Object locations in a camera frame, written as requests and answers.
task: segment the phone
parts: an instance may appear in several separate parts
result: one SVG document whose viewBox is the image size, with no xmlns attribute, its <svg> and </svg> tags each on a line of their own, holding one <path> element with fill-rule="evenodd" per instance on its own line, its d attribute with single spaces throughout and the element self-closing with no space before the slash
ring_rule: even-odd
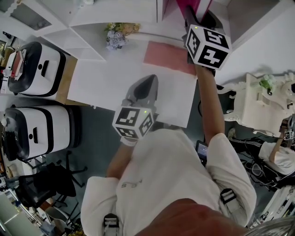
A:
<svg viewBox="0 0 295 236">
<path fill-rule="evenodd" d="M 206 166 L 207 163 L 207 150 L 208 146 L 204 142 L 197 141 L 197 145 L 195 146 L 195 150 L 199 155 L 199 158 L 201 160 L 201 163 Z"/>
</svg>

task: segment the red towel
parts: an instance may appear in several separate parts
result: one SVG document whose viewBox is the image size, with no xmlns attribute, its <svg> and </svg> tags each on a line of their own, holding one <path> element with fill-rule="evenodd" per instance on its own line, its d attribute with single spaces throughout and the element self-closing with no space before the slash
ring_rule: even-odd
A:
<svg viewBox="0 0 295 236">
<path fill-rule="evenodd" d="M 187 63 L 188 51 L 167 43 L 149 41 L 143 63 L 158 65 L 195 76 L 195 65 Z"/>
</svg>

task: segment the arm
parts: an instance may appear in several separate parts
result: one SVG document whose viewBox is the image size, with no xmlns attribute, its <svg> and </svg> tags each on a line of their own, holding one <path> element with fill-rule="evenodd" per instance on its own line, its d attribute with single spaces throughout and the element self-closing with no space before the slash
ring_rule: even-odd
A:
<svg viewBox="0 0 295 236">
<path fill-rule="evenodd" d="M 129 164 L 134 147 L 121 144 L 106 171 L 106 177 L 121 179 Z"/>
<path fill-rule="evenodd" d="M 224 133 L 224 116 L 213 74 L 200 65 L 195 65 L 195 70 L 202 102 L 203 129 L 206 142 L 209 145 L 215 135 Z"/>
<path fill-rule="evenodd" d="M 277 140 L 276 145 L 274 146 L 271 155 L 269 156 L 269 161 L 272 163 L 275 163 L 275 156 L 276 156 L 276 152 L 279 151 L 280 146 L 282 144 L 283 138 L 285 137 L 285 132 L 283 131 L 279 137 L 279 139 Z"/>
</svg>

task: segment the white t-shirt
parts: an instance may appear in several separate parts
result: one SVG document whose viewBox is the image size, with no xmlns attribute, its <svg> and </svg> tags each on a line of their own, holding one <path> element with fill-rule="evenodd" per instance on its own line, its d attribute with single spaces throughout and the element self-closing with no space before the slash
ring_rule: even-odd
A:
<svg viewBox="0 0 295 236">
<path fill-rule="evenodd" d="M 276 144 L 264 142 L 261 146 L 259 157 L 273 170 L 288 175 L 295 172 L 295 152 L 288 147 L 280 147 L 275 154 L 275 163 L 269 161 L 271 152 Z"/>
<path fill-rule="evenodd" d="M 181 130 L 158 130 L 140 140 L 121 180 L 91 177 L 81 210 L 87 236 L 102 236 L 103 219 L 115 213 L 124 225 L 123 236 L 146 228 L 169 204 L 189 198 L 220 211 L 220 188 L 231 188 L 244 209 L 246 225 L 256 193 L 234 148 L 224 134 L 210 141 L 207 166 Z"/>
</svg>

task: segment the black stripe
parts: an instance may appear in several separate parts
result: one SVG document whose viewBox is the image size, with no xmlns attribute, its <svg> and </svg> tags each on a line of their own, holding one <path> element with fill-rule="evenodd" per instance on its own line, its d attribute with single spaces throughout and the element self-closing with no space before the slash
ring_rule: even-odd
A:
<svg viewBox="0 0 295 236">
<path fill-rule="evenodd" d="M 51 90 L 46 93 L 46 94 L 42 94 L 42 95 L 32 95 L 33 97 L 50 97 L 54 94 L 56 94 L 57 90 L 59 89 L 59 84 L 61 81 L 61 78 L 63 76 L 64 73 L 64 68 L 65 68 L 65 55 L 61 52 L 59 52 L 60 54 L 60 62 L 59 62 L 59 67 L 57 68 L 57 72 L 56 72 L 56 76 L 55 76 L 55 80 L 53 83 L 53 86 L 51 88 Z"/>
<path fill-rule="evenodd" d="M 43 112 L 46 117 L 46 123 L 47 123 L 47 137 L 48 137 L 48 149 L 47 152 L 44 154 L 48 154 L 53 150 L 54 146 L 54 140 L 53 140 L 53 121 L 52 121 L 52 115 L 50 111 L 40 108 L 40 107 L 29 107 L 31 109 L 38 110 L 40 112 Z"/>
</svg>

